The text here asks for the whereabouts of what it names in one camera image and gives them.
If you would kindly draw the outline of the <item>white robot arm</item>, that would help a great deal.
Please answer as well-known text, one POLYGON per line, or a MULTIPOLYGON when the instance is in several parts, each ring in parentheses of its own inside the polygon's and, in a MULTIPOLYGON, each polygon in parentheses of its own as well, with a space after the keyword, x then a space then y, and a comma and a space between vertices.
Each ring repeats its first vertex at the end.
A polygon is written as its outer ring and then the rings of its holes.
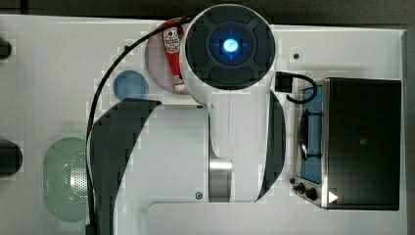
POLYGON ((148 235, 156 204, 253 203, 281 172, 270 164, 285 120, 269 23, 235 4, 183 23, 184 101, 126 98, 88 122, 86 235, 148 235))

